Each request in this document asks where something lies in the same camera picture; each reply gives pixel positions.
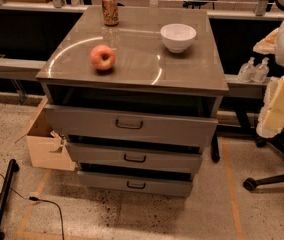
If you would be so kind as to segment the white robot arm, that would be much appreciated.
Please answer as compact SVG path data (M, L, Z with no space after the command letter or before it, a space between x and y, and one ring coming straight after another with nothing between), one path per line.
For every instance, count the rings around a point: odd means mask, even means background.
M261 54L273 54L275 62L284 68L284 20L259 41L253 50ZM264 138L273 138L284 129L284 74L270 78L263 102L256 133Z

